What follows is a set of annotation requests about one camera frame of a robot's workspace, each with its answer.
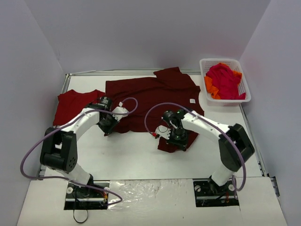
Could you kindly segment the dark maroon t shirt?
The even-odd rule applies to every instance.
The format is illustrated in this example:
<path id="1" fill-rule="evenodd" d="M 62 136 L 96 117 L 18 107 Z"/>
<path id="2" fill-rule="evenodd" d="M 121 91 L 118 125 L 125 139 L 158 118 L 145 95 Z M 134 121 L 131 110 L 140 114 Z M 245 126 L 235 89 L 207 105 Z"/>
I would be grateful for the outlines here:
<path id="1" fill-rule="evenodd" d="M 178 111 L 176 104 L 204 115 L 199 104 L 200 87 L 178 67 L 154 72 L 155 77 L 107 81 L 105 95 L 112 100 L 112 108 L 119 102 L 134 112 L 114 127 L 117 133 L 154 131 L 162 122 L 166 110 Z"/>

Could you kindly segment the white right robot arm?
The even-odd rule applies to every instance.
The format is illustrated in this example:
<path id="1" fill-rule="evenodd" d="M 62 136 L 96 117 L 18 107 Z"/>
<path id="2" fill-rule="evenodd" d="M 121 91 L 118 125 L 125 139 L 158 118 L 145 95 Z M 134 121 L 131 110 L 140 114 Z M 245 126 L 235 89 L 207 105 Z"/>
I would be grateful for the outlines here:
<path id="1" fill-rule="evenodd" d="M 224 191 L 228 180 L 245 167 L 245 162 L 255 152 L 247 132 L 240 124 L 231 126 L 217 123 L 195 111 L 189 113 L 183 109 L 177 112 L 165 111 L 162 120 L 168 127 L 158 126 L 157 136 L 177 150 L 186 151 L 190 131 L 218 143 L 221 164 L 208 179 L 208 187 L 213 194 Z"/>

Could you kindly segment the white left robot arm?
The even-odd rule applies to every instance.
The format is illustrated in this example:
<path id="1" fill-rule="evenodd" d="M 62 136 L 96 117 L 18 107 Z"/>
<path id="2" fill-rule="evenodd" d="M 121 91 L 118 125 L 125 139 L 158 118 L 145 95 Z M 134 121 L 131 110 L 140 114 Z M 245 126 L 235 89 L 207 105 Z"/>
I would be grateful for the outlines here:
<path id="1" fill-rule="evenodd" d="M 112 100 L 101 97 L 95 104 L 90 103 L 80 114 L 82 117 L 74 124 L 55 132 L 54 128 L 48 128 L 47 137 L 42 144 L 40 163 L 50 169 L 61 173 L 65 178 L 78 185 L 78 192 L 84 197 L 91 196 L 95 191 L 93 176 L 78 164 L 77 141 L 92 126 L 97 125 L 105 135 L 112 133 L 113 128 L 119 123 L 122 116 L 99 112 L 110 112 Z"/>

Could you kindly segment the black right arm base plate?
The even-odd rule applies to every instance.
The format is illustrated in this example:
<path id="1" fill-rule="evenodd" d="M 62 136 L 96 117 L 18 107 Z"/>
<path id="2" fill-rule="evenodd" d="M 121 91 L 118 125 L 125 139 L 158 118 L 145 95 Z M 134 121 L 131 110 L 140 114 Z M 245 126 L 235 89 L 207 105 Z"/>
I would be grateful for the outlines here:
<path id="1" fill-rule="evenodd" d="M 208 179 L 194 179 L 193 188 L 197 208 L 239 206 L 231 180 L 213 191 L 213 185 Z"/>

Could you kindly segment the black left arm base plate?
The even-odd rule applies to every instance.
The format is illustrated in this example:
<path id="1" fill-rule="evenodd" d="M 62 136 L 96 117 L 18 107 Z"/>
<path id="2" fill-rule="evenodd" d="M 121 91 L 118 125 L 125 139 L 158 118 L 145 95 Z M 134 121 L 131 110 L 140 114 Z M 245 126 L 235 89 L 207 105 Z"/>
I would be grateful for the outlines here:
<path id="1" fill-rule="evenodd" d="M 107 210 L 108 193 L 68 183 L 64 210 Z"/>

